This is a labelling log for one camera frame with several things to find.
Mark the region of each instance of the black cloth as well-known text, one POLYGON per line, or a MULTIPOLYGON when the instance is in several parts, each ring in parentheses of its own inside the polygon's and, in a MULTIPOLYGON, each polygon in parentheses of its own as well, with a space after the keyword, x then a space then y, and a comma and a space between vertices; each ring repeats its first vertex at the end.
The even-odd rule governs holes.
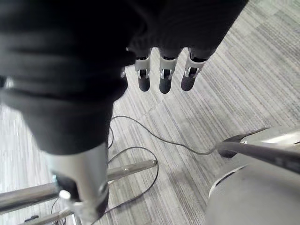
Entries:
POLYGON ((130 49, 217 48, 245 0, 1 1, 1 98, 41 150, 75 154, 107 141, 126 90, 130 49))

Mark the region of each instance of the black fingertip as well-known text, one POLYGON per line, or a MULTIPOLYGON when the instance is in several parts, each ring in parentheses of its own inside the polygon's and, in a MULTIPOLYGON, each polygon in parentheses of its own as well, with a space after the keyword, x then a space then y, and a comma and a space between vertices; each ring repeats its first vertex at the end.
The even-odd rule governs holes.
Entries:
POLYGON ((171 83, 172 83, 171 79, 170 80, 168 78, 160 79, 160 82, 159 82, 160 92, 163 94, 168 93, 171 89, 171 83))
POLYGON ((193 78, 191 76, 189 76, 189 77, 183 76, 182 81, 181 81, 181 88, 184 91, 189 91, 192 89, 194 83, 195 83, 195 78, 193 78))
POLYGON ((150 78, 139 78, 139 87, 141 91, 148 91, 150 88, 150 78))

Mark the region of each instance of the floor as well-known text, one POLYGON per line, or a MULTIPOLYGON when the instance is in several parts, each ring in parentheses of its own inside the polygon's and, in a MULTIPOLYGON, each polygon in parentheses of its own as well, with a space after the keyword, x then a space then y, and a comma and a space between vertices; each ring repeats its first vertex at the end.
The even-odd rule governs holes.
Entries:
MULTIPOLYGON (((300 1, 250 0, 194 88, 180 82, 187 51, 179 57, 172 89, 159 92, 159 54, 152 51, 151 88, 138 89, 134 67, 126 68, 129 88, 115 103, 114 115, 138 119, 154 133, 207 151, 233 135, 262 127, 300 125, 300 1)), ((163 143, 120 118, 112 122, 115 142, 110 157, 129 146, 151 149, 160 172, 155 186, 140 200, 106 214, 101 225, 201 225, 208 192, 226 163, 217 153, 197 156, 163 143)), ((45 161, 20 114, 0 106, 0 193, 51 181, 45 161)), ((124 154, 110 167, 151 158, 142 150, 124 154)), ((111 185, 109 207, 145 190, 155 168, 111 185)), ((32 215, 50 213, 53 201, 0 216, 0 224, 15 225, 32 215)), ((58 203, 54 210, 62 206, 58 203)))

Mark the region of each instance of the chrome tube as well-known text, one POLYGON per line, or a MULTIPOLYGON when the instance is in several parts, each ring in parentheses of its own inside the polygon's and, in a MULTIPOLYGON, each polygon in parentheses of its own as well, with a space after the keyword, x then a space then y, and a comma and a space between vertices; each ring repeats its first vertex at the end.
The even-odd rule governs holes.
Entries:
POLYGON ((72 222, 73 225, 82 225, 80 218, 75 216, 75 214, 72 214, 72 222))
MULTIPOLYGON (((156 160, 148 160, 107 170, 107 180, 117 180, 156 166, 156 160)), ((59 195, 55 183, 43 184, 0 194, 0 215, 34 204, 49 201, 59 195)))
POLYGON ((156 160, 148 160, 148 161, 143 161, 140 163, 125 165, 125 166, 118 167, 118 168, 108 169, 107 170, 107 180, 108 181, 117 180, 122 177, 131 175, 133 173, 137 173, 137 172, 140 172, 140 171, 143 171, 146 169, 150 169, 156 165, 157 165, 156 160))
POLYGON ((25 222, 25 223, 22 223, 19 225, 44 225, 44 224, 48 224, 48 223, 63 219, 72 214, 73 213, 70 210, 63 210, 63 211, 55 212, 55 213, 52 213, 50 215, 47 215, 47 216, 44 216, 41 218, 33 219, 31 221, 28 221, 28 222, 25 222))
POLYGON ((57 198, 54 183, 0 194, 0 215, 57 198))

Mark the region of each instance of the metal bracket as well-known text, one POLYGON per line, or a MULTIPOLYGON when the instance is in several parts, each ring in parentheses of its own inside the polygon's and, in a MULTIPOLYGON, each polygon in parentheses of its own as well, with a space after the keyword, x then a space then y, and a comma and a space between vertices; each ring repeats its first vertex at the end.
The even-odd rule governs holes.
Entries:
MULTIPOLYGON (((146 169, 155 167, 158 164, 156 160, 147 160, 122 167, 107 170, 107 181, 113 181, 122 177, 137 173, 146 169)), ((0 194, 0 215, 19 210, 31 205, 49 201, 59 196, 59 190, 55 183, 29 187, 21 190, 6 192, 0 194)), ((64 218, 73 214, 72 208, 51 215, 36 218, 32 221, 22 223, 20 225, 43 225, 64 218)))
POLYGON ((170 70, 170 75, 168 77, 169 80, 172 79, 173 73, 176 68, 176 63, 177 63, 177 58, 173 60, 166 60, 163 57, 160 56, 159 59, 159 70, 160 70, 160 78, 164 79, 165 78, 165 70, 170 70))
POLYGON ((146 58, 145 60, 139 60, 136 59, 135 60, 135 70, 137 72, 138 77, 141 79, 141 70, 146 70, 146 79, 149 78, 149 74, 150 74, 150 55, 148 56, 148 58, 146 58))
POLYGON ((193 78, 195 79, 198 76, 198 74, 200 73, 200 71, 202 70, 202 68, 203 68, 204 64, 206 63, 206 61, 204 61, 204 62, 195 62, 195 61, 192 61, 192 59, 191 59, 191 52, 189 51, 188 52, 187 61, 186 61, 186 65, 185 65, 184 76, 185 77, 191 76, 191 74, 190 74, 191 68, 196 68, 197 70, 193 74, 193 78))

